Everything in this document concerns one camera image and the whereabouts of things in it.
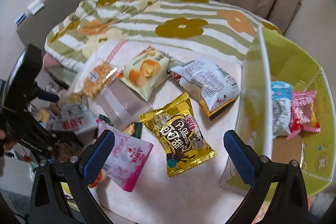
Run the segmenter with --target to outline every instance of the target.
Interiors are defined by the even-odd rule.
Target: pink candy bag
[[[103,169],[107,176],[123,190],[132,192],[144,167],[153,144],[134,138],[118,129],[97,120],[98,136],[104,130],[111,130],[115,136],[115,145],[107,158]]]
[[[298,135],[301,130],[307,132],[321,132],[320,123],[316,120],[313,111],[316,91],[293,92],[291,102],[291,120],[289,129],[291,134],[287,140]]]

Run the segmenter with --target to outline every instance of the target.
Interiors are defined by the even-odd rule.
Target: snack bag
[[[121,71],[120,67],[113,68],[108,62],[104,61],[87,74],[83,81],[83,92],[89,98],[97,97],[108,83],[118,77]]]
[[[169,54],[149,46],[125,65],[120,79],[148,101],[153,89],[168,78],[167,70],[177,64]]]
[[[167,153],[169,177],[217,155],[202,136],[187,92],[163,108],[142,114],[140,121],[159,139]]]
[[[196,59],[173,67],[168,73],[201,104],[210,120],[233,104],[240,94],[236,80],[208,60]]]
[[[272,89],[272,134],[277,136],[290,135],[289,122],[291,120],[292,85],[274,81]]]
[[[153,144],[123,133],[101,120],[97,120],[97,123],[99,126],[98,136],[104,130],[111,130],[115,136],[115,145],[103,169],[107,176],[122,189],[132,192]]]
[[[97,135],[97,116],[86,106],[76,103],[68,104],[59,109],[53,110],[53,118],[47,122],[47,130],[74,131],[77,139],[87,146]]]
[[[128,135],[141,139],[143,124],[140,122],[132,122],[128,127],[126,127],[123,132]]]
[[[151,103],[142,100],[120,79],[109,83],[94,101],[119,130],[124,130],[131,122],[138,121],[139,115],[152,110]]]
[[[313,111],[316,91],[311,90],[307,92],[293,92],[291,103],[291,120],[289,129],[290,138],[298,135],[301,130],[308,132],[321,132],[320,123],[317,121]]]
[[[86,95],[84,97],[88,98],[100,95],[105,87],[123,71],[123,67],[113,65],[112,60],[125,43],[120,41],[114,48],[106,47],[105,51],[94,52],[77,73],[68,89],[68,94]]]

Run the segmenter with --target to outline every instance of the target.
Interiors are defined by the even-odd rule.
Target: blue label
[[[292,88],[293,86],[281,81],[271,82],[272,88],[272,100],[276,99],[292,99]]]
[[[173,168],[177,165],[177,160],[175,159],[167,160],[167,165],[169,168]]]

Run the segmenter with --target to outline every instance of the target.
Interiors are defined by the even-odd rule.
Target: striped blanket
[[[108,39],[143,41],[240,63],[258,26],[271,22],[212,0],[85,0],[48,34],[45,50],[76,72]]]

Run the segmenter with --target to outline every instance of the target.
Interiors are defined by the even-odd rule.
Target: yellow snack bag
[[[167,70],[178,64],[182,63],[171,55],[149,46],[125,65],[119,78],[148,101],[153,89],[169,77]]]
[[[140,121],[159,139],[167,153],[169,177],[217,155],[203,138],[187,92],[163,108],[140,115]]]

